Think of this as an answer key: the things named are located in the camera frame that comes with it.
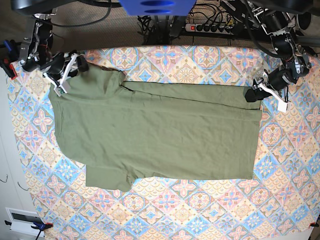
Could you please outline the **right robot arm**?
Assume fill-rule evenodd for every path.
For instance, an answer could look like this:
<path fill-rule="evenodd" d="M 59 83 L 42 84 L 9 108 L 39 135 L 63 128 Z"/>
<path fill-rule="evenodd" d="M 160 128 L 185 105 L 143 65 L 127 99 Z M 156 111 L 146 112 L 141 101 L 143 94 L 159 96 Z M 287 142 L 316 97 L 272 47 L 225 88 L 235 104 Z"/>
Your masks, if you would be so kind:
<path fill-rule="evenodd" d="M 52 53 L 54 34 L 51 18 L 56 13 L 54 10 L 36 13 L 27 20 L 26 34 L 19 49 L 19 64 L 26 72 L 41 71 L 54 81 L 60 80 L 72 60 L 72 55 L 77 54 L 75 62 L 71 65 L 67 77 L 74 77 L 79 72 L 89 70 L 85 57 L 77 51 L 69 53 Z"/>

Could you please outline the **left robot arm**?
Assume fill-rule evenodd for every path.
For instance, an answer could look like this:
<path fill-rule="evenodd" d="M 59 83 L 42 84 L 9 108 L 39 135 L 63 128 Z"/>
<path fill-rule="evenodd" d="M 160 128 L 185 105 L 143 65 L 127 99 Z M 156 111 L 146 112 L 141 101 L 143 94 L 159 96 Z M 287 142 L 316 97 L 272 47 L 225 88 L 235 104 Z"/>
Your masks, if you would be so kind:
<path fill-rule="evenodd" d="M 280 59 L 282 64 L 272 72 L 264 70 L 264 75 L 253 80 L 251 88 L 244 97 L 248 103 L 261 101 L 270 96 L 280 97 L 287 103 L 289 86 L 298 82 L 299 78 L 309 74 L 312 67 L 307 54 L 300 50 L 296 43 L 296 33 L 289 27 L 291 19 L 283 12 L 271 10 L 262 6 L 256 6 L 247 0 L 244 1 L 247 13 L 244 24 L 254 45 L 270 57 Z M 262 29 L 270 37 L 274 52 L 263 47 L 252 31 L 253 25 Z"/>

